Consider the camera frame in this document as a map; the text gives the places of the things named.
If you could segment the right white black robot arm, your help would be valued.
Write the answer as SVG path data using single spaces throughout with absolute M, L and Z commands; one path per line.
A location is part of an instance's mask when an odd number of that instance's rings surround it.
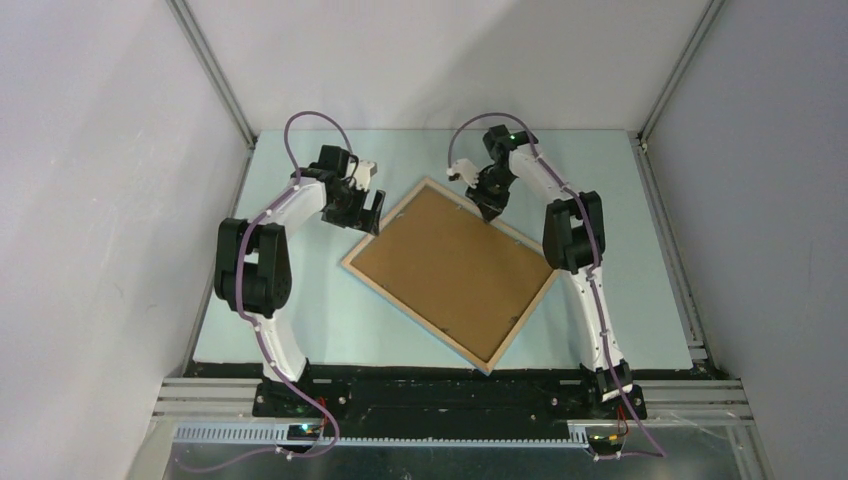
M 582 319 L 580 371 L 585 411 L 606 418 L 630 393 L 633 380 L 610 320 L 603 291 L 602 260 L 606 248 L 603 205 L 595 191 L 580 191 L 550 164 L 532 133 L 489 128 L 483 143 L 491 163 L 479 168 L 466 158 L 448 160 L 451 181 L 466 184 L 465 196 L 487 223 L 500 216 L 510 199 L 510 187 L 521 180 L 542 201 L 545 217 L 542 250 L 547 264 L 562 273 Z

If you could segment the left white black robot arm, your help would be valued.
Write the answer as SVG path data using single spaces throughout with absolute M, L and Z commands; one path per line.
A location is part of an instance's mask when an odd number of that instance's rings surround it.
M 385 193 L 370 188 L 377 173 L 376 163 L 325 145 L 317 161 L 297 168 L 280 195 L 253 219 L 226 218 L 218 226 L 214 293 L 251 325 L 265 376 L 286 381 L 277 402 L 292 416 L 312 411 L 316 390 L 299 379 L 307 358 L 282 317 L 293 287 L 288 242 L 315 215 L 340 228 L 378 235 Z

